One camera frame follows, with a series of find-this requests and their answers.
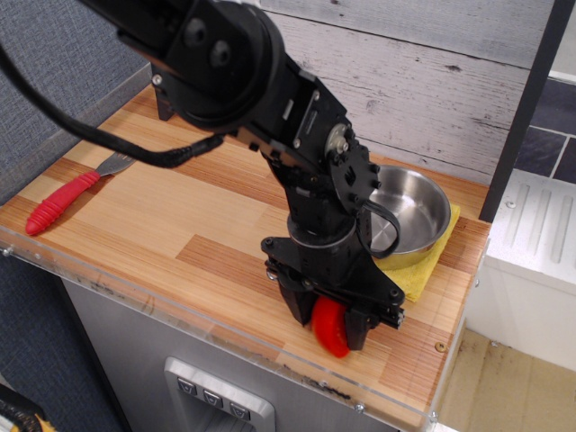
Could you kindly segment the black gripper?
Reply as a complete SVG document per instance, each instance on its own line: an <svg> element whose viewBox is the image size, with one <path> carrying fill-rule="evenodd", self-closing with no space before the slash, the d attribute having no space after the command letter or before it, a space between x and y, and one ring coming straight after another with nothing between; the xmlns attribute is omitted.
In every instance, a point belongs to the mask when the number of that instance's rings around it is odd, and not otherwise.
<svg viewBox="0 0 576 432"><path fill-rule="evenodd" d="M372 240L371 218L362 216L332 236L316 236L288 220L288 238L265 238L267 269L278 277L280 293L293 317L303 326L311 321L320 295L348 307L344 320L347 346L364 348L367 335L380 323L398 328L405 295L375 264L366 247Z"/></svg>

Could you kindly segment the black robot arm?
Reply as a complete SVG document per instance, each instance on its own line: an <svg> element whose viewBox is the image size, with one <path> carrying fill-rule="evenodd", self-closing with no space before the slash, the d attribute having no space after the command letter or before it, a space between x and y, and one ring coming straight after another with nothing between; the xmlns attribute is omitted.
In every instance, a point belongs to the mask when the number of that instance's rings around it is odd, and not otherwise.
<svg viewBox="0 0 576 432"><path fill-rule="evenodd" d="M380 324L397 328L404 292L376 266L370 199L380 168L345 107L286 53L257 6L238 1L93 1L120 40L158 72L157 94L183 120L262 154L284 189L288 236L266 238L267 271L294 318L319 341L359 350Z"/></svg>

